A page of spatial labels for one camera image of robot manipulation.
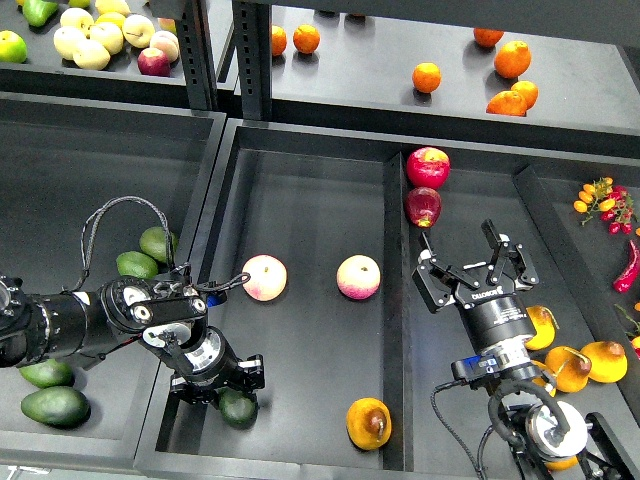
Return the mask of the yellow pear under arm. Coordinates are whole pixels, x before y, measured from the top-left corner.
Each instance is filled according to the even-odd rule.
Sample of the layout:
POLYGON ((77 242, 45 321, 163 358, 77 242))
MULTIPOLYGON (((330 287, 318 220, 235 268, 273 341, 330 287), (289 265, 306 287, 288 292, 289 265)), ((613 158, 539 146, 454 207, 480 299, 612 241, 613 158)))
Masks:
POLYGON ((578 457, 573 455, 569 458, 555 461, 548 461, 545 463, 545 467, 550 472, 560 472, 571 469, 579 464, 578 457))

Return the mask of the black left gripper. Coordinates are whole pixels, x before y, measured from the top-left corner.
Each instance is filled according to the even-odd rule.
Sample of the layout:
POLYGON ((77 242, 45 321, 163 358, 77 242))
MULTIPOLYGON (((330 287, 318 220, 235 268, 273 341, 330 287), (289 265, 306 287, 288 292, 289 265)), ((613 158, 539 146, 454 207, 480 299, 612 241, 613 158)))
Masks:
POLYGON ((169 393, 188 404, 207 404, 218 409, 217 388, 228 386, 253 394, 265 387, 264 357, 256 354, 239 361, 216 327, 207 327, 200 345, 185 356, 192 371, 182 369, 174 373, 169 393))

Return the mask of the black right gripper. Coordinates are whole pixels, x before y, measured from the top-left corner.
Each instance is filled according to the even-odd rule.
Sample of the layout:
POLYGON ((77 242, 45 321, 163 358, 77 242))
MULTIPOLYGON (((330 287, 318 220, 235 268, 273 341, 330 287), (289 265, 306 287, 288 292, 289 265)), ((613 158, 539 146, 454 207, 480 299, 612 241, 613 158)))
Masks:
POLYGON ((524 343, 536 331, 517 290, 530 290, 539 283, 533 261, 521 243, 499 233, 491 219, 481 230, 493 254, 486 283, 479 283, 462 268, 446 265, 434 253, 427 233, 420 234, 421 252, 412 279, 431 313, 457 305, 463 325, 476 353, 484 353, 501 342, 524 343), (515 278, 503 276, 510 263, 515 278))

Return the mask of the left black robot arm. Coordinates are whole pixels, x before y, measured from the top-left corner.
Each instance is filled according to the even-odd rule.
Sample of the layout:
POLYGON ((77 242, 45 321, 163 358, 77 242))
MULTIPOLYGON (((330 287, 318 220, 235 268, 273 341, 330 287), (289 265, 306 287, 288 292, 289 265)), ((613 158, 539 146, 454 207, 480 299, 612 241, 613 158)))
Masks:
POLYGON ((217 404, 224 388, 254 399, 265 385, 262 356, 238 358, 222 332, 208 323, 209 307, 225 302, 227 291, 250 276, 243 272, 222 284, 194 284, 189 264, 174 262, 171 231, 161 210, 155 213, 164 234, 167 273, 157 279, 120 276, 95 292, 83 290, 99 222, 123 201, 109 200, 85 221, 82 271, 73 288, 28 295, 21 279, 2 276, 2 367, 65 358, 91 368, 110 353, 139 342, 172 370, 170 391, 185 402, 217 404))

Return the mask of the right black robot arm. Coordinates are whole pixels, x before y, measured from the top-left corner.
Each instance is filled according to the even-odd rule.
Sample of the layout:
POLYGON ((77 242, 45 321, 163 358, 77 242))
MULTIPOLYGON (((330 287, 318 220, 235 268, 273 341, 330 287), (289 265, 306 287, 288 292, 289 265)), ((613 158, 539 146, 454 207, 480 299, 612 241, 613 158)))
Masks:
POLYGON ((491 220, 481 228, 491 258, 461 267, 439 260, 428 232, 420 235, 414 283, 431 313, 457 308, 474 351, 453 362, 451 381, 432 393, 459 386, 485 390, 485 433, 508 444, 523 479, 549 479, 552 464, 571 459, 586 479, 638 478, 638 468, 601 414, 583 415, 552 396, 556 379, 533 363, 525 346, 535 328, 518 294, 539 282, 532 260, 491 220))

